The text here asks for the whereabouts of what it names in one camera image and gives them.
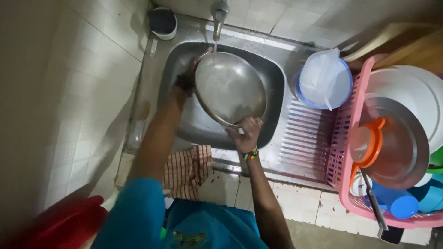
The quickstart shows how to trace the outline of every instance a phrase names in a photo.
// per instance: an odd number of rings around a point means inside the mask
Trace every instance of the metal bowl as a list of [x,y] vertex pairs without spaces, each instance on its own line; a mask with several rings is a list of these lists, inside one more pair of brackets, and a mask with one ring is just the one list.
[[257,71],[244,59],[212,53],[198,64],[195,88],[203,109],[218,123],[236,124],[247,116],[262,117],[266,92]]
[[366,96],[360,123],[384,117],[383,144],[374,163],[365,169],[378,184],[408,189],[424,176],[429,163],[426,133],[414,114],[399,102],[386,97]]

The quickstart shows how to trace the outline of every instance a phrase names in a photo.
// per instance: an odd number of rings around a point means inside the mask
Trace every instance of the dish rack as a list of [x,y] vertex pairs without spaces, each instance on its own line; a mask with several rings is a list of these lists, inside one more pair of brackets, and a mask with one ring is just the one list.
[[[365,61],[361,73],[354,79],[348,101],[338,108],[326,173],[326,179],[338,191],[342,205],[350,212],[372,220],[376,220],[372,208],[364,204],[362,197],[356,197],[349,193],[353,161],[350,156],[348,137],[352,136],[359,126],[372,67],[375,62],[386,56],[387,54],[377,54]],[[408,219],[398,219],[388,213],[384,213],[383,216],[387,225],[399,228],[443,226],[442,211],[436,214],[416,214]]]

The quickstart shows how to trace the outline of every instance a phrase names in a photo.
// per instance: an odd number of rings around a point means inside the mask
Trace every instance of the dish towel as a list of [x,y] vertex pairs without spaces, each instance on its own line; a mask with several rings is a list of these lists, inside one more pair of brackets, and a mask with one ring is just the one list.
[[168,156],[163,193],[167,197],[197,201],[197,186],[201,186],[211,171],[211,146],[196,145],[191,150]]

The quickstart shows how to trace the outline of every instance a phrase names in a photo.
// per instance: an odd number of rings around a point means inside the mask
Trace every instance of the white plate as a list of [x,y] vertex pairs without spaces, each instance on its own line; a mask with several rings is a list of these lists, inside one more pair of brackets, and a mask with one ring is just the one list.
[[423,81],[397,68],[376,70],[369,77],[367,97],[388,97],[401,103],[420,121],[427,140],[433,139],[439,122],[439,106]]
[[441,146],[443,146],[443,80],[428,70],[416,66],[402,65],[395,66],[395,68],[398,68],[402,72],[410,74],[423,81],[434,95],[435,101],[437,102],[438,116],[434,136],[431,138],[431,140],[429,140],[429,152],[435,152]]

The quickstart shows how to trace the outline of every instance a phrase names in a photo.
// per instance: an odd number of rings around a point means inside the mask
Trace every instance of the red object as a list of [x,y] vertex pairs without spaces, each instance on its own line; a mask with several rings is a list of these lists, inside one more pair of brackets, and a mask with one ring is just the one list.
[[103,197],[99,195],[78,200],[4,248],[80,248],[100,229],[106,219],[108,211],[100,206],[102,203]]

